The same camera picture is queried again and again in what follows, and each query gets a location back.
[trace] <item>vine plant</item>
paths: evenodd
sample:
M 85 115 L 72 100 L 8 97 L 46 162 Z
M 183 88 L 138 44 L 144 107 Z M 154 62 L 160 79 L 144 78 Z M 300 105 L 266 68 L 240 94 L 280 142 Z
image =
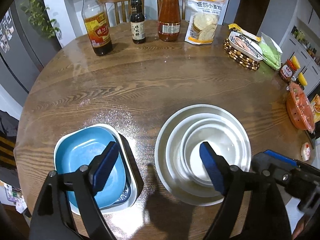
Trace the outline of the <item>vine plant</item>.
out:
M 36 28 L 40 29 L 43 35 L 50 39 L 56 35 L 57 32 L 60 32 L 60 28 L 53 27 L 52 23 L 57 22 L 56 19 L 50 20 L 46 15 L 46 10 L 49 10 L 49 7 L 44 5 L 43 0 L 28 0 L 27 6 L 22 6 L 21 9 L 25 12 L 28 17 L 28 21 Z

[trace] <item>flour package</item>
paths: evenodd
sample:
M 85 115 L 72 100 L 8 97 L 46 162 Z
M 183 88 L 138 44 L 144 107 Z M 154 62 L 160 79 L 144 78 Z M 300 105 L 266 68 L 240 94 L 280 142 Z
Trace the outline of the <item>flour package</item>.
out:
M 192 44 L 210 44 L 213 41 L 222 6 L 227 0 L 188 0 L 192 14 L 185 41 Z

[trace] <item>table top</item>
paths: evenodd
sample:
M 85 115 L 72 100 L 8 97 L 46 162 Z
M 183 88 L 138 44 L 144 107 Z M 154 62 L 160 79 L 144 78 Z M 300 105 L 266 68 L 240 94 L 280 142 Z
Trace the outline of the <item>table top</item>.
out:
M 20 185 L 30 211 L 50 170 L 53 150 L 64 135 L 106 123 L 129 142 L 144 184 L 131 208 L 104 215 L 117 239 L 202 239 L 220 204 L 191 206 L 162 185 L 154 167 L 157 135 L 179 109 L 211 104 L 226 109 L 244 126 L 252 153 L 271 149 L 301 160 L 309 141 L 286 111 L 286 84 L 268 66 L 250 71 L 223 49 L 229 35 L 218 26 L 212 44 L 184 41 L 181 23 L 177 42 L 159 40 L 157 21 L 146 21 L 147 41 L 132 42 L 130 23 L 110 28 L 114 45 L 97 57 L 87 35 L 64 47 L 44 68 L 23 107 L 14 149 Z M 233 235 L 241 232 L 249 194 L 243 200 Z M 81 217 L 74 215 L 86 235 Z

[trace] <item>blue gripper pad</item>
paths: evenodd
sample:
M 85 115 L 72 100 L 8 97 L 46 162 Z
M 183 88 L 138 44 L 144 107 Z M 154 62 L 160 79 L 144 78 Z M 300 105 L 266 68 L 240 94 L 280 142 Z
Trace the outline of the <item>blue gripper pad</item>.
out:
M 224 194 L 225 187 L 224 187 L 224 183 L 223 183 L 223 176 L 222 176 L 221 172 L 219 171 L 215 160 L 212 157 L 212 153 L 206 147 L 206 145 L 208 145 L 209 147 L 210 147 L 210 145 L 208 143 L 207 144 L 206 143 L 207 142 L 203 142 L 202 144 L 200 144 L 200 149 L 199 149 L 200 158 L 201 158 L 202 163 L 203 163 L 203 165 L 204 165 L 204 167 L 205 167 L 205 169 L 211 179 L 211 182 L 212 182 L 215 190 L 217 190 L 221 194 Z
M 285 157 L 283 155 L 281 155 L 280 153 L 276 153 L 274 151 L 271 151 L 271 150 L 266 150 L 264 151 L 265 154 L 269 155 L 270 157 L 274 157 L 282 162 L 285 162 L 285 163 L 288 163 L 294 167 L 297 167 L 297 163 L 293 160 L 293 159 L 290 159 L 288 157 Z
M 94 195 L 102 191 L 109 176 L 115 166 L 116 160 L 119 156 L 119 146 L 117 143 L 113 143 L 111 147 L 109 145 L 104 149 L 101 155 L 104 155 L 104 158 L 101 160 L 100 165 L 98 166 L 96 172 L 92 178 L 92 191 Z

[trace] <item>refrigerator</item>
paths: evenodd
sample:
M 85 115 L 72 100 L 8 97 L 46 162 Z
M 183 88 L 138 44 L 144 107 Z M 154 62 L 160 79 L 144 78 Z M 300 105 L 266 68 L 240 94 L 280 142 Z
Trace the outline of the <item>refrigerator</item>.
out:
M 23 106 L 36 78 L 61 49 L 56 37 L 47 39 L 28 21 L 15 0 L 0 19 L 0 85 Z

